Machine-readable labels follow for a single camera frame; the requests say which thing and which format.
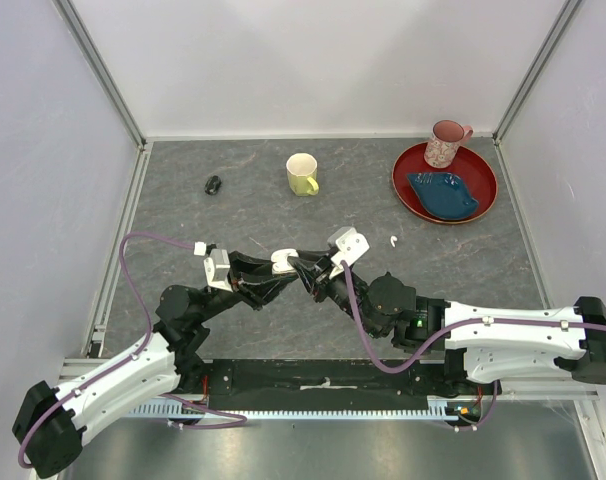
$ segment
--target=mug handle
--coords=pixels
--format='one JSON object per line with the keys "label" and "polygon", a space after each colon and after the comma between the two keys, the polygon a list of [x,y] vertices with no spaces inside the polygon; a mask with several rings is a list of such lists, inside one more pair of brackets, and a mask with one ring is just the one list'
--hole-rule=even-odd
{"label": "mug handle", "polygon": [[463,127],[463,139],[461,140],[461,145],[465,145],[468,140],[474,135],[474,130],[469,125],[465,125]]}
{"label": "mug handle", "polygon": [[314,180],[312,177],[307,177],[307,183],[309,183],[312,187],[311,190],[307,191],[308,195],[316,195],[317,193],[319,193],[319,184],[316,183],[316,180]]}

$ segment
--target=metal corner post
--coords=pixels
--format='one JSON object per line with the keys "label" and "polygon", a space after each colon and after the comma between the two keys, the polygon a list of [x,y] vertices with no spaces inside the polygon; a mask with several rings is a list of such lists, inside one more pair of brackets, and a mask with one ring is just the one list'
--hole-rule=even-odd
{"label": "metal corner post", "polygon": [[130,185],[125,196],[123,208],[121,209],[121,215],[116,228],[110,256],[105,268],[103,283],[98,292],[98,296],[94,301],[88,329],[86,330],[83,339],[82,356],[90,355],[92,357],[98,357],[103,350],[105,329],[110,309],[112,308],[112,299],[114,297],[114,291],[116,290],[119,273],[121,272],[121,267],[119,265],[119,246],[123,236],[132,228],[136,206],[139,201],[139,196],[141,195],[141,189],[143,188],[145,172],[147,171],[147,166],[150,161],[153,145],[153,143],[146,144],[145,147],[141,149],[136,159],[136,164],[134,165],[132,177],[130,179]]}
{"label": "metal corner post", "polygon": [[505,158],[503,157],[501,143],[495,140],[494,148],[496,148],[496,153],[499,158],[499,165],[501,167],[501,171],[503,172],[503,177],[505,178],[507,193],[510,196],[510,200],[512,201],[512,206],[514,207],[514,214],[516,215],[516,221],[519,225],[519,230],[521,231],[521,237],[523,237],[525,251],[527,252],[527,257],[530,260],[530,266],[532,267],[534,281],[536,282],[536,287],[541,297],[541,304],[543,305],[543,308],[550,308],[552,307],[552,302],[550,301],[548,289],[546,287],[544,277],[541,272],[541,262],[536,252],[536,248],[534,247],[534,240],[532,239],[532,235],[530,235],[530,228],[528,226],[527,219],[521,211],[521,208],[519,207],[519,197],[512,182],[512,175],[510,173],[510,169],[507,165],[507,162],[505,161]]}
{"label": "metal corner post", "polygon": [[505,137],[505,134],[512,125],[512,122],[525,103],[525,100],[530,95],[536,81],[539,79],[545,65],[547,65],[552,53],[559,44],[559,40],[572,22],[572,19],[575,17],[582,3],[583,0],[566,0],[563,7],[561,7],[561,11],[556,16],[552,28],[545,37],[545,40],[534,57],[534,61],[525,74],[521,85],[519,85],[519,88],[512,98],[510,105],[507,107],[503,118],[494,131],[494,140],[496,142],[500,143]]}
{"label": "metal corner post", "polygon": [[596,477],[606,480],[606,433],[602,426],[604,419],[599,415],[599,405],[588,400],[575,400],[574,406]]}
{"label": "metal corner post", "polygon": [[81,20],[78,11],[74,7],[73,1],[53,0],[53,2],[76,40],[81,52],[83,52],[83,56],[90,65],[90,68],[96,75],[103,91],[121,117],[130,137],[139,148],[143,147],[146,143],[145,136],[137,125],[136,120],[134,120],[132,112],[127,107],[83,20]]}

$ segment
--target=gray floor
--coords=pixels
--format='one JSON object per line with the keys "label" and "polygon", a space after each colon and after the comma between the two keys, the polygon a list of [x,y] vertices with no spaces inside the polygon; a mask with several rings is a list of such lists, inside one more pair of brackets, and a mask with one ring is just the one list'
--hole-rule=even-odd
{"label": "gray floor", "polygon": [[478,432],[413,421],[265,420],[184,431],[120,420],[61,480],[590,480],[572,404],[501,402]]}
{"label": "gray floor", "polygon": [[[420,295],[505,308],[540,307],[539,295],[490,139],[468,145],[499,179],[499,195],[478,221],[443,226],[405,209],[391,187],[397,157],[423,139],[201,141],[155,143],[133,230],[185,241],[215,242],[228,250],[269,258],[286,247],[323,249],[339,227],[353,225],[370,243],[357,266],[364,280],[386,271]],[[285,162],[297,152],[319,162],[316,197],[289,190]],[[203,192],[213,174],[223,179],[218,195]],[[396,248],[390,236],[396,235]],[[154,241],[134,241],[127,260],[153,310],[172,283],[205,285],[201,260]],[[293,284],[261,312],[245,305],[208,323],[204,358],[362,358],[354,324],[327,301],[312,302]],[[114,297],[104,356],[142,333],[144,317],[121,278]],[[380,355],[404,356],[388,340]]]}

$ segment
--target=pink mug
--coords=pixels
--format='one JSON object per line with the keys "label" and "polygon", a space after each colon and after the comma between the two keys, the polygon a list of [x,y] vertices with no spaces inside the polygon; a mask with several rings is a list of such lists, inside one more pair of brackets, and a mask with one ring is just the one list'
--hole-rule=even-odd
{"label": "pink mug", "polygon": [[473,133],[469,125],[463,127],[452,120],[441,120],[434,125],[423,158],[434,168],[449,167],[459,147],[467,143]]}

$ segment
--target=white backdrop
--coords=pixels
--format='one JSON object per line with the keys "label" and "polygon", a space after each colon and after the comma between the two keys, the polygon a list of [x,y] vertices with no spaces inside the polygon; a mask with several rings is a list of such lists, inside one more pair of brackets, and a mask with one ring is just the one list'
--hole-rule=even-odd
{"label": "white backdrop", "polygon": [[562,0],[74,0],[144,134],[497,126]]}
{"label": "white backdrop", "polygon": [[551,300],[606,304],[606,0],[583,3],[504,151]]}
{"label": "white backdrop", "polygon": [[136,147],[48,1],[0,0],[0,479],[25,392],[79,355]]}

